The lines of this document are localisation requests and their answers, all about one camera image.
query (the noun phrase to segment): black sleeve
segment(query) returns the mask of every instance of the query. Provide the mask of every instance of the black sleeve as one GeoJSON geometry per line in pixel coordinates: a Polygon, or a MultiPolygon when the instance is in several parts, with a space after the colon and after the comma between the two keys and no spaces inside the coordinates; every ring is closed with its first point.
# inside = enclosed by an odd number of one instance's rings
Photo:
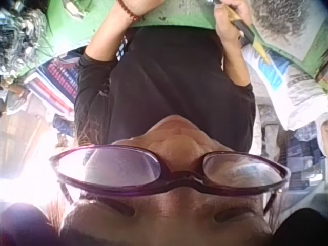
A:
{"type": "Polygon", "coordinates": [[[117,61],[101,62],[84,55],[78,64],[78,93],[74,104],[79,145],[108,144],[112,97],[110,74],[117,61]]]}
{"type": "Polygon", "coordinates": [[[255,106],[255,95],[253,93],[253,86],[249,83],[247,86],[237,86],[240,92],[241,104],[244,107],[245,112],[249,112],[248,114],[248,128],[245,132],[246,138],[244,141],[239,143],[239,150],[241,152],[248,153],[251,149],[253,142],[253,127],[255,122],[256,115],[256,106],[255,106]]]}

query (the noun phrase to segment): plastic bag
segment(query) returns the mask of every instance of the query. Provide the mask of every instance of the plastic bag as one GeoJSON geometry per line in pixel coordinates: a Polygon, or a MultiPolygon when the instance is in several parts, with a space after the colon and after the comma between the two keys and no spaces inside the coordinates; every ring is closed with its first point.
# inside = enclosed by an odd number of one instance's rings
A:
{"type": "Polygon", "coordinates": [[[268,65],[251,45],[246,45],[242,53],[264,82],[285,130],[295,131],[328,111],[328,97],[323,89],[289,60],[269,49],[272,64],[268,65]]]}

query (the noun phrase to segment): eyebrow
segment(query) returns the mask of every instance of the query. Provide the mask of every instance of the eyebrow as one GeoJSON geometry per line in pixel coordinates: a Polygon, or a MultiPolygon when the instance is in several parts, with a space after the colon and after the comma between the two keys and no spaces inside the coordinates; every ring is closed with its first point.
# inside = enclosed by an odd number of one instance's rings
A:
{"type": "Polygon", "coordinates": [[[132,246],[123,241],[107,241],[84,234],[76,229],[63,229],[60,238],[67,246],[132,246]]]}

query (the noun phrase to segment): nose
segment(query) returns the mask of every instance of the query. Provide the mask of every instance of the nose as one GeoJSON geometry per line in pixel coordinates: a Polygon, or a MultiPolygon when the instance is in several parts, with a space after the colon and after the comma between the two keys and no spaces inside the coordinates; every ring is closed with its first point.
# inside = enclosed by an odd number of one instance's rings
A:
{"type": "Polygon", "coordinates": [[[192,219],[200,216],[206,207],[208,213],[203,217],[206,219],[213,216],[214,199],[217,197],[199,193],[190,187],[177,187],[152,196],[152,205],[156,207],[152,212],[164,217],[192,219]]]}
{"type": "Polygon", "coordinates": [[[162,142],[151,143],[148,149],[155,152],[171,172],[194,171],[201,162],[200,158],[212,151],[211,147],[181,134],[169,136],[162,142]]]}

